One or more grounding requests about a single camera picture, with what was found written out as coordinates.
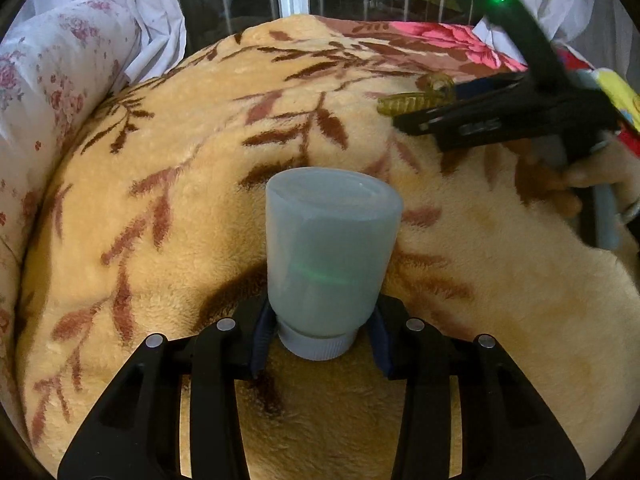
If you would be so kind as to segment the person's right hand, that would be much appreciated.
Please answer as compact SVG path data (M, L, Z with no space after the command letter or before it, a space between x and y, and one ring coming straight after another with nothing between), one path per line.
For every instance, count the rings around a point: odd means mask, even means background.
M614 136L589 158L562 170L546 165L534 151L532 140L512 141L504 146L518 155L515 185L523 193L523 203L548 200L561 216L572 218L584 206L575 190L609 184L620 222L629 224L639 217L639 157Z

